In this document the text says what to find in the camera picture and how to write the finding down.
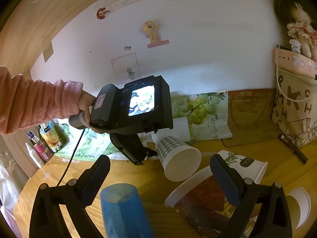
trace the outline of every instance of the screw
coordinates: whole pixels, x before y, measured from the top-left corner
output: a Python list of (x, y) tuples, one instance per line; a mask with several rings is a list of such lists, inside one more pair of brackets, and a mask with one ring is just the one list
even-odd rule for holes
[(46, 183), (42, 183), (42, 184), (40, 185), (40, 189), (41, 189), (41, 190), (46, 189), (46, 187), (47, 187), (47, 184), (46, 184)]
[(282, 185), (281, 185), (278, 181), (276, 181), (276, 182), (274, 183), (274, 185), (275, 185), (275, 187), (277, 187), (277, 188), (281, 188), (281, 187), (282, 187)]
[(76, 179), (71, 179), (68, 181), (68, 185), (73, 186), (76, 184), (76, 182), (77, 182)]
[(253, 183), (252, 179), (250, 178), (245, 178), (244, 182), (249, 185)]

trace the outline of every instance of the lit screen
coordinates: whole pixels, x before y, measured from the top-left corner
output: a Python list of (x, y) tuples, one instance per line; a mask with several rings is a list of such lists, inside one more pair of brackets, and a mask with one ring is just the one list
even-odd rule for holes
[(154, 110), (154, 86), (146, 86), (132, 91), (129, 116)]

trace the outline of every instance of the pink sleeve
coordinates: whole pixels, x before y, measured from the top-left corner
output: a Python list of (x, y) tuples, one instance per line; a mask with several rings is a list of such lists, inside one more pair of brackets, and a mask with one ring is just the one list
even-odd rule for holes
[(69, 118), (79, 113), (83, 84), (26, 80), (10, 76), (0, 66), (0, 134), (12, 134), (54, 118)]

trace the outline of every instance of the blue cup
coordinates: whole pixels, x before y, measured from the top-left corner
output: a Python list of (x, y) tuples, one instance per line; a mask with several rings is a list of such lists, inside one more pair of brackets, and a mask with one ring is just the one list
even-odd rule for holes
[(137, 188), (118, 183), (100, 192), (103, 222), (108, 238), (152, 238)]

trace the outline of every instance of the white wall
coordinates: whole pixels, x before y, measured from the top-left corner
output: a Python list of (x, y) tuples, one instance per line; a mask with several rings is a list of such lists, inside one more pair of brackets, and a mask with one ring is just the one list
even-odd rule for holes
[[(161, 74), (171, 92), (196, 94), (217, 90), (270, 88), (274, 84), (273, 48), (282, 35), (273, 0), (142, 0), (96, 18), (99, 0), (69, 22), (52, 40), (54, 54), (41, 55), (34, 80), (84, 83), (98, 94), (115, 83), (111, 59), (141, 51), (143, 77)], [(141, 31), (147, 20), (161, 24), (170, 44), (148, 49)]]

